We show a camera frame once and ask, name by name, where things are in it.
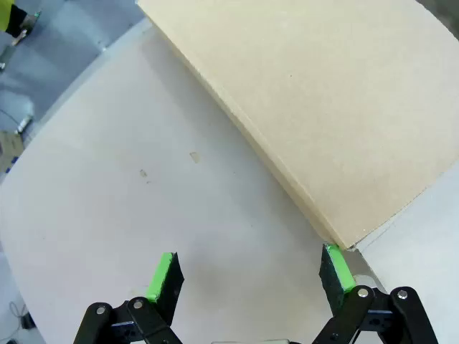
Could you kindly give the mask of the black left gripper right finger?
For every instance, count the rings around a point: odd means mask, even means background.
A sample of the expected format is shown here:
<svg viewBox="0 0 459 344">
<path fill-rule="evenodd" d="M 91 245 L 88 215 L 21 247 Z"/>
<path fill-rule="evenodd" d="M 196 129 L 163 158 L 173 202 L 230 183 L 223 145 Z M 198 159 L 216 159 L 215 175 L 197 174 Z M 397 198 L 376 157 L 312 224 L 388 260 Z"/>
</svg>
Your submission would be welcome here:
<svg viewBox="0 0 459 344">
<path fill-rule="evenodd" d="M 336 245 L 323 245 L 319 277 L 333 317 L 315 343 L 355 343 L 362 332 L 376 333 L 382 343 L 438 342 L 415 289 L 397 287 L 386 294 L 358 285 Z"/>
</svg>

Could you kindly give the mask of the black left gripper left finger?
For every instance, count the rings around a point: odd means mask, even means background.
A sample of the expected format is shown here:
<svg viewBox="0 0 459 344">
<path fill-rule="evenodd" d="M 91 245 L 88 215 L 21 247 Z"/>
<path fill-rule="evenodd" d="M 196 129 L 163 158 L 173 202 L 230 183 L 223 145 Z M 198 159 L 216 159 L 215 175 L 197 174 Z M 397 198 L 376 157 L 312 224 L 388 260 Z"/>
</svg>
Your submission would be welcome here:
<svg viewBox="0 0 459 344">
<path fill-rule="evenodd" d="M 118 307 L 91 304 L 80 323 L 74 344 L 180 343 L 171 329 L 184 276 L 177 253 L 162 254 L 146 295 Z"/>
</svg>

